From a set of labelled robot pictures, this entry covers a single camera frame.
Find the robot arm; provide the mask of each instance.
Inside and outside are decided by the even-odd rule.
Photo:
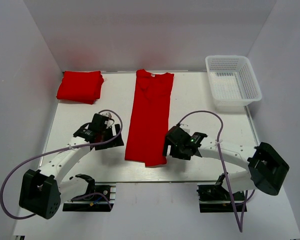
[[[66,174],[88,154],[96,150],[123,146],[121,134],[113,141],[91,147],[90,145],[74,148],[78,145],[105,142],[113,138],[111,115],[95,114],[91,123],[81,126],[71,138],[69,150],[58,153],[51,161],[38,170],[29,169],[23,176],[19,199],[20,207],[27,209],[45,219],[52,218],[59,206],[76,196],[90,193],[95,180],[84,174],[64,179]],[[120,125],[115,125],[116,134]]]
[[[201,132],[190,136],[180,125],[172,127],[165,136],[163,155],[170,146],[170,155],[174,158],[190,160],[192,156],[219,160],[216,141]],[[269,195],[278,195],[289,171],[288,164],[268,143],[249,147],[228,142],[220,143],[225,162],[243,168],[243,171],[228,174],[233,193],[259,189]],[[224,176],[221,175],[215,187],[228,190]]]

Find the laundry basket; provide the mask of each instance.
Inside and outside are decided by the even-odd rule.
[[[216,107],[247,106],[261,100],[254,70],[245,56],[207,56],[205,64]]]

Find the purple cable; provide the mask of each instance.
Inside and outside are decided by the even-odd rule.
[[[224,128],[224,122],[222,121],[221,117],[219,117],[219,115],[217,115],[216,113],[214,113],[212,111],[198,110],[198,111],[192,111],[192,112],[188,113],[187,115],[185,115],[179,121],[178,124],[180,124],[189,115],[196,114],[196,113],[208,113],[208,114],[212,114],[212,115],[216,116],[219,119],[220,123],[221,123],[220,130],[219,130],[219,132],[218,132],[218,134],[216,136],[217,148],[218,148],[218,152],[219,152],[219,156],[220,156],[220,160],[221,160],[221,164],[222,164],[222,168],[223,168],[223,172],[224,172],[224,176],[225,176],[226,185],[228,187],[228,192],[229,192],[229,195],[230,195],[231,205],[232,205],[232,209],[233,209],[234,216],[235,216],[235,219],[236,219],[236,223],[238,224],[239,231],[242,233],[242,231],[243,231],[243,219],[244,219],[244,213],[245,213],[245,209],[246,209],[248,191],[245,192],[245,199],[243,201],[243,207],[242,207],[242,212],[241,212],[241,220],[239,220],[239,216],[238,216],[238,212],[237,212],[237,208],[236,208],[236,203],[235,203],[234,195],[233,195],[233,192],[232,192],[232,189],[231,189],[231,186],[230,186],[230,181],[229,181],[229,177],[228,177],[228,172],[227,172],[225,160],[224,160],[224,157],[222,155],[221,147],[220,147],[220,143],[219,143],[220,142],[220,135],[221,135],[221,132],[222,132],[222,130]]]
[[[107,143],[110,143],[111,141],[113,141],[114,139],[116,139],[116,138],[121,134],[122,128],[123,128],[123,122],[122,122],[120,116],[119,116],[117,113],[115,113],[114,111],[108,110],[108,109],[105,109],[105,110],[100,111],[99,114],[100,114],[100,113],[103,113],[103,112],[110,112],[110,113],[113,113],[113,114],[116,115],[116,117],[119,119],[121,127],[120,127],[120,130],[119,130],[118,134],[115,135],[113,138],[107,140],[107,141],[96,142],[96,143],[86,143],[86,144],[81,144],[81,145],[74,145],[74,146],[71,146],[72,149],[79,149],[79,148],[88,147],[88,146],[94,147],[94,146],[98,146],[98,145],[107,144]],[[31,217],[33,217],[34,215],[36,215],[36,214],[30,214],[30,215],[28,215],[28,216],[15,216],[15,215],[12,215],[12,214],[7,210],[7,208],[6,208],[6,206],[5,206],[5,203],[4,203],[4,190],[5,190],[5,186],[6,186],[7,182],[8,182],[8,180],[9,180],[9,178],[11,177],[11,175],[12,175],[16,170],[18,170],[21,166],[23,166],[23,165],[25,165],[25,164],[31,162],[32,160],[35,160],[35,159],[38,159],[38,158],[41,158],[41,157],[44,157],[44,156],[47,156],[47,155],[50,155],[50,154],[55,154],[55,153],[59,153],[59,152],[63,152],[63,151],[68,151],[68,150],[69,150],[69,147],[63,147],[63,148],[60,148],[60,149],[57,149],[57,150],[48,151],[48,152],[39,154],[39,155],[37,155],[37,156],[33,156],[33,157],[31,157],[31,158],[29,158],[29,159],[27,159],[27,160],[21,162],[21,163],[20,163],[19,165],[17,165],[14,169],[12,169],[11,172],[8,173],[8,175],[7,175],[6,178],[4,179],[4,181],[3,181],[3,183],[2,183],[2,186],[1,186],[1,189],[0,189],[0,205],[1,205],[2,210],[4,211],[4,213],[5,213],[7,216],[9,216],[10,218],[15,219],[15,220],[23,220],[23,219],[31,218]]]
[[[99,195],[99,196],[103,197],[104,200],[108,203],[110,210],[112,210],[112,207],[111,207],[111,204],[110,204],[109,200],[107,199],[107,197],[105,195],[103,195],[100,192],[93,192],[93,193],[89,193],[89,194],[84,195],[84,196],[74,197],[74,198],[71,199],[71,201],[77,201],[77,200],[85,199],[87,197],[94,196],[94,195]]]
[[[253,195],[255,194],[255,191],[256,191],[256,190],[253,190],[252,193],[250,194],[250,196],[249,196],[248,198],[246,198],[246,200],[244,200],[243,202],[237,203],[236,206],[240,206],[240,205],[242,205],[242,204],[244,204],[244,203],[249,202],[250,199],[251,199],[251,198],[253,197]]]

